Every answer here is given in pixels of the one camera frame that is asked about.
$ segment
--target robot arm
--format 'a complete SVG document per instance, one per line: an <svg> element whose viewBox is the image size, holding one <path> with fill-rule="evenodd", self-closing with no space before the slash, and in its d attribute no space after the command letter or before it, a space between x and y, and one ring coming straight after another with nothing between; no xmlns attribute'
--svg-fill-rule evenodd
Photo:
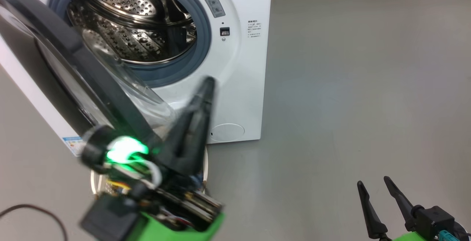
<svg viewBox="0 0 471 241"><path fill-rule="evenodd" d="M438 206L430 209L425 209L421 205L412 206L390 177L385 176L384 182L391 196L396 199L405 220L406 230L410 231L393 241L469 241L465 229L449 213ZM357 186L368 237L380 241L392 241L386 235L387 227L380 221L371 205L366 187L361 181L358 181Z"/></svg>
<svg viewBox="0 0 471 241"><path fill-rule="evenodd" d="M81 221L100 241L207 241L222 224L222 204L198 191L215 82L208 77L165 142L143 144L104 126L86 135L81 161L117 187Z"/></svg>

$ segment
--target wire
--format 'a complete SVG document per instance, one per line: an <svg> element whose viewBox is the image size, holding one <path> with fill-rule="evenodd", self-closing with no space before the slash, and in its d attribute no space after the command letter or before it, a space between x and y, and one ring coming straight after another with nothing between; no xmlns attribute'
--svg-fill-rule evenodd
<svg viewBox="0 0 471 241"><path fill-rule="evenodd" d="M52 219L54 219L54 221L56 221L57 224L59 225L60 230L62 231L62 236L64 236L64 241L68 240L67 232L65 231L64 224L61 222L61 220L55 214L53 214L52 212L50 212L46 209L42 209L41 207L38 207L38 206L35 206L35 205L32 205L32 204L18 204L18 205L15 205L15 206L11 206L10 208L5 209L2 212L0 212L0 219L8 213L10 213L14 210L17 210L17 209L22 209L22 208L33 209L33 210L36 210L36 211L39 211L39 212L42 212L44 214L47 214L47 215L51 216Z"/></svg>
<svg viewBox="0 0 471 241"><path fill-rule="evenodd" d="M91 184L91 192L93 195L96 195L96 184L95 184L95 171L90 172L90 184Z"/></svg>
<svg viewBox="0 0 471 241"><path fill-rule="evenodd" d="M470 236L471 237L471 234L470 233L467 233L465 231L457 231L458 233L460 234L464 234L464 235L467 235L467 236Z"/></svg>
<svg viewBox="0 0 471 241"><path fill-rule="evenodd" d="M187 226L193 227L193 223L191 221L188 221L187 219L183 217L172 214L170 211L168 211L164 207L161 207L160 210L163 211L167 215L168 218L180 221L181 223L186 224Z"/></svg>
<svg viewBox="0 0 471 241"><path fill-rule="evenodd" d="M108 182L108 184L111 184L115 187L118 187L118 188L123 188L123 189L130 189L130 187L128 185L126 185L125 183L123 182L117 182L117 181L112 181L112 180L107 180L106 182Z"/></svg>
<svg viewBox="0 0 471 241"><path fill-rule="evenodd" d="M205 146L205 161L203 162L203 181L208 180L208 168L209 168L208 148Z"/></svg>
<svg viewBox="0 0 471 241"><path fill-rule="evenodd" d="M153 189L156 189L158 186L160 186L160 183L162 183L162 173L160 173L158 166L151 161L144 160L144 164L146 164L150 170L150 173L152 174Z"/></svg>
<svg viewBox="0 0 471 241"><path fill-rule="evenodd" d="M101 184L103 182L103 175L101 174L99 177L98 177L98 187L96 188L96 192L100 192L101 191Z"/></svg>

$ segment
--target concrete floor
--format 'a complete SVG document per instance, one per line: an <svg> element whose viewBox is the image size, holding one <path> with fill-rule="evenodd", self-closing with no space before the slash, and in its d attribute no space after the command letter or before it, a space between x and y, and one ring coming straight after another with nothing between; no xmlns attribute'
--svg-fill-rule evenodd
<svg viewBox="0 0 471 241"><path fill-rule="evenodd" d="M367 240L358 180L395 238L384 175L471 229L470 1L274 0L262 139L209 148L209 187L227 205L214 240ZM0 99L1 206L39 204L71 241L92 240L77 226L88 171L1 70ZM28 210L0 233L60 240Z"/></svg>

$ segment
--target washing machine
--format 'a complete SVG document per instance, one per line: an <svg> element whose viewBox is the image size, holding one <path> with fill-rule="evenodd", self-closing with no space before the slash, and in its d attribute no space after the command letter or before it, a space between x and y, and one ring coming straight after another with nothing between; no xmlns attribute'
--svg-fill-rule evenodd
<svg viewBox="0 0 471 241"><path fill-rule="evenodd" d="M269 11L270 0L0 0L0 64L75 153L94 125L164 136L206 76L208 143L256 140Z"/></svg>

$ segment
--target door glass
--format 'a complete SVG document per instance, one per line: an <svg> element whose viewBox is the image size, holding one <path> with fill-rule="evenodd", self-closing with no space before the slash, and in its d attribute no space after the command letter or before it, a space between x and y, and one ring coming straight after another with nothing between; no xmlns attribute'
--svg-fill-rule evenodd
<svg viewBox="0 0 471 241"><path fill-rule="evenodd" d="M87 92L79 85L75 78L64 65L54 56L54 54L46 48L41 42L37 41L37 44L44 56L49 62L50 67L54 70L57 78L67 88L68 92L74 96L76 102L78 102L82 113L92 122L94 125L110 125L112 124L99 110L97 105L91 100Z"/></svg>
<svg viewBox="0 0 471 241"><path fill-rule="evenodd" d="M164 137L175 119L170 105L137 77L98 33L85 28L79 28L79 32L89 50L118 82L152 129Z"/></svg>

